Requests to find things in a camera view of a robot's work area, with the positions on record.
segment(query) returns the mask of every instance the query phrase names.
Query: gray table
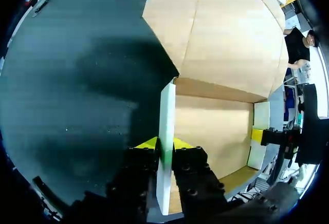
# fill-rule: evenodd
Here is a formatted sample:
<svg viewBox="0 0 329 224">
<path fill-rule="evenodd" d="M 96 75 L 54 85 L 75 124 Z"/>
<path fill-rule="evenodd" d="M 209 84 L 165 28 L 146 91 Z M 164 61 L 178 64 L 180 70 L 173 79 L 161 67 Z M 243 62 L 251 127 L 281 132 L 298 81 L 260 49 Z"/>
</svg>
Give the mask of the gray table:
<svg viewBox="0 0 329 224">
<path fill-rule="evenodd" d="M 160 93 L 178 73 L 142 18 L 145 1 L 50 0 L 9 47 L 4 146 L 67 204 L 105 195 L 123 150 L 158 135 Z"/>
</svg>

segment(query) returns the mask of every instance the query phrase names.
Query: man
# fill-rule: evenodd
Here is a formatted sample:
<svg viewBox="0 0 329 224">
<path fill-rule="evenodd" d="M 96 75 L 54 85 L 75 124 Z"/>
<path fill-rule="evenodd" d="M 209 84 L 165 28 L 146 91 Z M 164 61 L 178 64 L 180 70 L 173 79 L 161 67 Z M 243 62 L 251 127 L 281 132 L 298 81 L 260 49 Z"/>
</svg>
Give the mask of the man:
<svg viewBox="0 0 329 224">
<path fill-rule="evenodd" d="M 288 67 L 298 69 L 309 62 L 309 47 L 318 47 L 319 40 L 313 30 L 310 30 L 307 37 L 295 27 L 294 29 L 284 30 L 287 50 L 288 50 Z"/>
</svg>

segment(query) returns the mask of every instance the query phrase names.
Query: black t-shirt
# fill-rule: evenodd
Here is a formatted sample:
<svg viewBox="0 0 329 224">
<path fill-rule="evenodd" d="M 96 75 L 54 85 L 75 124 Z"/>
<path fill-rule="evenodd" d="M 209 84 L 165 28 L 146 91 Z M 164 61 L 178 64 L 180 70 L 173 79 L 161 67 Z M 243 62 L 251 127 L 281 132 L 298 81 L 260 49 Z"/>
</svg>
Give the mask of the black t-shirt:
<svg viewBox="0 0 329 224">
<path fill-rule="evenodd" d="M 309 61 L 309 48 L 304 46 L 303 38 L 303 34 L 297 28 L 285 37 L 290 64 L 300 59 Z"/>
</svg>

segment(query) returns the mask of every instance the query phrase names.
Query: cardboard box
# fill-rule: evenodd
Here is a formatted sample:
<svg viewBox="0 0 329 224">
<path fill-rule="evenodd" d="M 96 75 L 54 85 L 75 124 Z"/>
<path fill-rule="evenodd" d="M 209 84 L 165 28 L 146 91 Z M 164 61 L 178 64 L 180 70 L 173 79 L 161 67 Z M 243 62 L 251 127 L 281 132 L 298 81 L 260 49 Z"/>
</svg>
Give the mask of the cardboard box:
<svg viewBox="0 0 329 224">
<path fill-rule="evenodd" d="M 147 0 L 143 18 L 179 71 L 161 93 L 157 198 L 166 215 L 180 207 L 174 138 L 202 146 L 226 190 L 256 172 L 246 166 L 254 104 L 283 82 L 285 19 L 277 0 Z"/>
</svg>

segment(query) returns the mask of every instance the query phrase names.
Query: man's arm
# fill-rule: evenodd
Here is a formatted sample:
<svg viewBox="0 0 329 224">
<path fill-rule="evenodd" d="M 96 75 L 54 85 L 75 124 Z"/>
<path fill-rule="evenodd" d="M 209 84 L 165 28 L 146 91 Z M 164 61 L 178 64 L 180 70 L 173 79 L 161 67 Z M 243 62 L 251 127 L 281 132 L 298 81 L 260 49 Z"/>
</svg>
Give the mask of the man's arm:
<svg viewBox="0 0 329 224">
<path fill-rule="evenodd" d="M 288 67 L 290 69 L 299 69 L 301 68 L 303 65 L 305 65 L 307 63 L 307 60 L 298 60 L 296 61 L 294 64 L 290 64 L 288 63 Z"/>
<path fill-rule="evenodd" d="M 292 31 L 293 31 L 293 29 L 284 30 L 284 31 L 283 31 L 283 34 L 284 34 L 284 35 L 289 35 Z"/>
</svg>

